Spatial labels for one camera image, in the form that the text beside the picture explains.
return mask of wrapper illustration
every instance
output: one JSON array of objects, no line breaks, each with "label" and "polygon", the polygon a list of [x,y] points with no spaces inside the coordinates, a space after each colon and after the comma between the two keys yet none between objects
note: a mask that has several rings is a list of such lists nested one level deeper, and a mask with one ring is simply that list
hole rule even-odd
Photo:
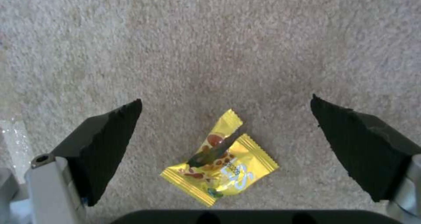
[{"label": "wrapper illustration", "polygon": [[[196,154],[220,146],[241,125],[241,119],[228,110]],[[278,167],[250,136],[242,134],[213,162],[200,167],[190,167],[184,162],[167,167],[161,176],[209,207],[222,196],[239,194]]]}]

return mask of snack wrapper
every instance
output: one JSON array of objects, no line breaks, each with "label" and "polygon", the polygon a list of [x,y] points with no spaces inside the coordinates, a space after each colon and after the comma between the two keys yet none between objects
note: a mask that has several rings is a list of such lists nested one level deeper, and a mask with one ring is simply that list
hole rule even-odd
[{"label": "snack wrapper", "polygon": [[[196,153],[218,146],[241,125],[241,119],[228,110]],[[250,136],[243,134],[212,164],[190,167],[181,163],[166,168],[161,176],[209,207],[222,196],[239,194],[278,167]]]}]

